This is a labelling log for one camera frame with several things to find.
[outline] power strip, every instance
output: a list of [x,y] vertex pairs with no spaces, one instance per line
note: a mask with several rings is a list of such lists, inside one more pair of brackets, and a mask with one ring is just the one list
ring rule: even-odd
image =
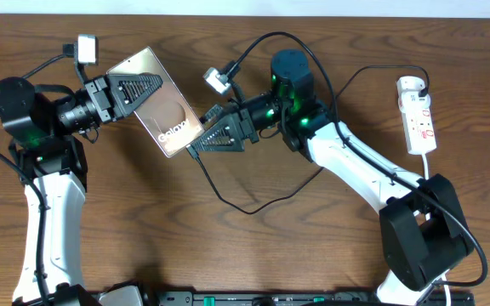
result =
[[402,112],[407,152],[424,155],[436,148],[436,137],[430,115],[430,96],[419,97],[424,81],[416,76],[403,76],[396,82],[398,108]]

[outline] smartphone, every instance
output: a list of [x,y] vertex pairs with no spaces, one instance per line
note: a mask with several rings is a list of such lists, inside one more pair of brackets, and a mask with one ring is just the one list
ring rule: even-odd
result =
[[135,110],[166,157],[172,157],[203,134],[203,126],[150,47],[112,67],[107,74],[152,74],[162,86]]

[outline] wood grain surface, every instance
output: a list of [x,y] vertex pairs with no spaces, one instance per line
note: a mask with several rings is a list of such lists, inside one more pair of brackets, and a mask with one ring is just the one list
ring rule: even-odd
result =
[[[428,70],[438,141],[430,171],[451,179],[490,264],[490,20],[0,15],[0,79],[23,75],[59,54],[62,43],[91,33],[100,39],[100,65],[88,68],[90,76],[151,46],[201,115],[224,101],[204,84],[203,72],[236,59],[256,37],[275,30],[303,39],[336,88],[363,65]],[[271,56],[296,47],[286,38],[261,43],[238,76],[245,94],[266,90]],[[396,107],[396,79],[414,73],[366,72],[339,107],[365,143],[422,173],[420,157],[407,154]],[[79,86],[68,59],[31,81]],[[1,151],[8,141],[0,122]],[[320,291],[375,287],[386,276],[376,213],[331,173],[250,217],[218,201],[186,153],[164,157],[134,117],[103,127],[100,141],[84,147],[89,173],[81,254],[90,290],[136,277],[198,291]],[[290,193],[316,171],[280,136],[248,144],[245,153],[202,156],[222,194],[247,209]],[[0,162],[1,305],[10,303],[18,283],[26,225],[23,188]],[[471,281],[479,273],[474,254],[448,278]],[[490,305],[490,273],[472,291],[478,305]]]

